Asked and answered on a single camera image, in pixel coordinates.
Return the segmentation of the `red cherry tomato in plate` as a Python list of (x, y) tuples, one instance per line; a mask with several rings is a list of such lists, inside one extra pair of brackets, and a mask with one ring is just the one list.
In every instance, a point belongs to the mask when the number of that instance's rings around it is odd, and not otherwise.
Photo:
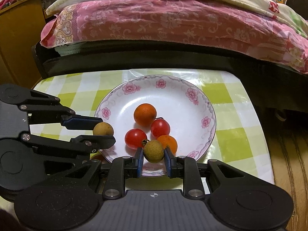
[(171, 128), (166, 120), (157, 118), (151, 124), (150, 131), (155, 138), (158, 138), (162, 135), (169, 135)]

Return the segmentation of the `green checkered tablecloth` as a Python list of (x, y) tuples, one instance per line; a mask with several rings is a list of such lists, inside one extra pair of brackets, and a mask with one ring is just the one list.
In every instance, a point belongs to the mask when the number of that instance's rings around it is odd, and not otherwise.
[(204, 91), (213, 104), (217, 134), (201, 161), (219, 159), (240, 170), (274, 181), (270, 155), (262, 127), (246, 90), (226, 71), (195, 69), (131, 69), (67, 74), (47, 78), (34, 88), (58, 96), (78, 114), (93, 116), (104, 98), (124, 81), (146, 74), (180, 77)]

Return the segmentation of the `dark bed frame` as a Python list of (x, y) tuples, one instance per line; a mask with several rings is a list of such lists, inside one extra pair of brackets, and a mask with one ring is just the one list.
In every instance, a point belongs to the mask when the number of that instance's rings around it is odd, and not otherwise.
[(227, 49), (158, 41), (107, 40), (85, 46), (80, 53), (62, 56), (37, 43), (32, 53), (42, 78), (137, 68), (220, 70), (240, 79), (255, 106), (307, 113), (307, 75), (272, 61)]

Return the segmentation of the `pink floral quilt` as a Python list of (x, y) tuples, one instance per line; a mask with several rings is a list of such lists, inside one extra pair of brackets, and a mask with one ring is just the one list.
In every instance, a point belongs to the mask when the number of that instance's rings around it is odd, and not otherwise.
[(211, 0), (98, 0), (66, 6), (41, 45), (166, 41), (237, 51), (307, 73), (307, 39), (274, 19)]

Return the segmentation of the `orange tangerine in plate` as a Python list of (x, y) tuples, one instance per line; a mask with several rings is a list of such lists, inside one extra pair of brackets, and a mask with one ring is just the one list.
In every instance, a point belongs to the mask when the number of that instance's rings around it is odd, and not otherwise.
[(143, 103), (134, 111), (134, 120), (142, 127), (149, 127), (157, 117), (157, 111), (154, 106)]

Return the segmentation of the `brown longan fruit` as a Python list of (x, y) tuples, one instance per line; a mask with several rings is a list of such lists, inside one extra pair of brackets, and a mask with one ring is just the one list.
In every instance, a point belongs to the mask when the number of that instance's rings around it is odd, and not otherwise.
[(101, 122), (95, 125), (93, 129), (93, 135), (101, 135), (101, 136), (112, 136), (114, 135), (113, 127), (105, 122)]
[(157, 140), (148, 141), (144, 146), (144, 157), (150, 163), (158, 163), (164, 158), (164, 148)]

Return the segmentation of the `red cherry tomato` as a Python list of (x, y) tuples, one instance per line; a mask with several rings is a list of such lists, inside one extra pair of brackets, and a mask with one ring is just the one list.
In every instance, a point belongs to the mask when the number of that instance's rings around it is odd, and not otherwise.
[(157, 118), (151, 124), (150, 131), (155, 138), (158, 138), (162, 135), (169, 135), (171, 128), (166, 120)]
[(131, 129), (125, 135), (125, 144), (131, 149), (143, 148), (147, 140), (147, 135), (141, 129)]

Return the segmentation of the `dark wooden headboard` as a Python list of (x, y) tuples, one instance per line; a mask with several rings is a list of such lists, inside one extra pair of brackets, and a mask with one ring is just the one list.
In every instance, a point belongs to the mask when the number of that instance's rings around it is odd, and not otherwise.
[(308, 0), (287, 0), (286, 5), (301, 15), (305, 20), (308, 20)]

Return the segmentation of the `small orange tangerine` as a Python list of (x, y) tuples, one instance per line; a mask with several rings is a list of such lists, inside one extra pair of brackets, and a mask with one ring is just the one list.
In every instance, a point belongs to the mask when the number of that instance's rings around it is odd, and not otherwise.
[(163, 148), (169, 148), (173, 155), (176, 155), (177, 152), (177, 141), (174, 137), (170, 135), (161, 135), (157, 138), (157, 141), (159, 141)]

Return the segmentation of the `wooden cabinet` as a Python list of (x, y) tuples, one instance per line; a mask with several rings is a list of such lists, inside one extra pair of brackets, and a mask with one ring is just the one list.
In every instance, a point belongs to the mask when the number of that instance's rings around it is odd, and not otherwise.
[(42, 0), (22, 0), (1, 10), (1, 84), (32, 88), (41, 79), (32, 47), (46, 18)]

